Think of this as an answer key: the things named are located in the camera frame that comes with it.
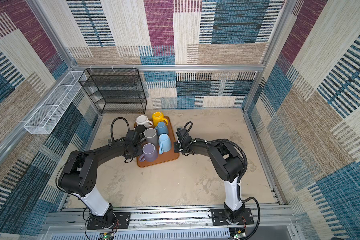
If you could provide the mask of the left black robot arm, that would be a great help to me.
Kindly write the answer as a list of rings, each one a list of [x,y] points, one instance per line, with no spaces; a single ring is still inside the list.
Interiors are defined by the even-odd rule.
[[[127,125],[127,134],[120,139],[115,139],[113,133],[117,120],[123,120]],[[143,153],[140,134],[130,128],[125,118],[115,118],[110,131],[111,138],[107,145],[84,152],[71,152],[59,170],[60,175],[56,177],[57,188],[77,197],[89,210],[89,221],[102,229],[114,227],[117,217],[112,204],[97,189],[98,167],[117,157],[124,157],[125,163],[129,163]]]

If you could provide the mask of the brown plastic tray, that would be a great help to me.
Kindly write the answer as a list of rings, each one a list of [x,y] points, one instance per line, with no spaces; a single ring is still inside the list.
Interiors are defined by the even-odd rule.
[[[157,165],[157,164],[162,164],[165,162],[169,162],[169,161],[173,161],[179,158],[180,154],[179,153],[175,153],[174,152],[174,142],[177,141],[172,124],[171,124],[171,119],[169,118],[169,116],[164,115],[164,118],[166,118],[169,122],[168,124],[168,129],[169,129],[169,137],[171,139],[172,142],[172,148],[169,152],[164,152],[162,155],[158,155],[158,158],[153,161],[153,162],[140,162],[140,156],[138,156],[137,159],[137,165],[140,168],[144,168],[144,167],[148,167],[148,166],[153,166],[153,165]]]

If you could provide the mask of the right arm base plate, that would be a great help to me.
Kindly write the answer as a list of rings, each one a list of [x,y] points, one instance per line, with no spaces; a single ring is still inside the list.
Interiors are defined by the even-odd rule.
[[[239,219],[232,223],[228,220],[224,209],[210,209],[207,215],[212,219],[213,226],[253,225],[255,223],[252,211],[249,208],[245,208]]]

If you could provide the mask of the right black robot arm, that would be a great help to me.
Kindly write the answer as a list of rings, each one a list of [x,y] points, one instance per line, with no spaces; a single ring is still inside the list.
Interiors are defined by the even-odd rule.
[[[245,208],[245,202],[254,200],[249,197],[242,200],[241,179],[248,169],[248,160],[240,146],[228,139],[207,141],[192,138],[189,134],[193,123],[187,122],[184,127],[177,128],[177,141],[174,151],[184,156],[202,155],[209,157],[218,176],[224,181],[225,202],[224,215],[228,224],[240,222],[253,224],[249,216],[250,210]]]

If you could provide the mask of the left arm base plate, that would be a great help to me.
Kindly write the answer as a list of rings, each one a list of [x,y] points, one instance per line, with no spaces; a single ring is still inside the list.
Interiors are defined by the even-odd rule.
[[[127,229],[130,224],[130,212],[107,213],[103,217],[89,214],[86,230],[113,230]]]

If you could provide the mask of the yellow mug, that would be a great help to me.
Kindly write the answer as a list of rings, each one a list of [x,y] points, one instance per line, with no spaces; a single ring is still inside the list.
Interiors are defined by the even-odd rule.
[[[169,123],[162,112],[153,113],[152,118],[154,127],[157,127],[160,122],[164,122],[166,125]]]

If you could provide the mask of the light blue mug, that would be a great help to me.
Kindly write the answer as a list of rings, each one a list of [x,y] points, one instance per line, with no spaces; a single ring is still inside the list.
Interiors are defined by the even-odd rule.
[[[172,142],[168,134],[161,134],[159,136],[159,154],[169,152],[172,148]]]

